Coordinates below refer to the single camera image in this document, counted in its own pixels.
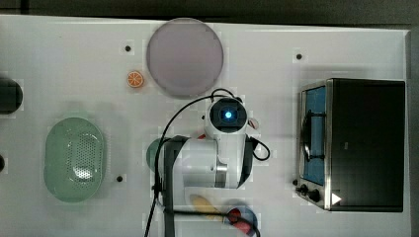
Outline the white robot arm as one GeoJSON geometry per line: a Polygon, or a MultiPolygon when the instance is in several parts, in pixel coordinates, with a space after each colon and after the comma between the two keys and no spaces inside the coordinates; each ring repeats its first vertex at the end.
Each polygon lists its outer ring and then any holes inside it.
{"type": "Polygon", "coordinates": [[[242,102],[214,100],[204,123],[204,138],[176,135],[162,139],[157,148],[154,171],[156,191],[162,194],[164,237],[175,237],[175,215],[189,210],[186,188],[238,189],[251,174],[253,145],[242,102]]]}

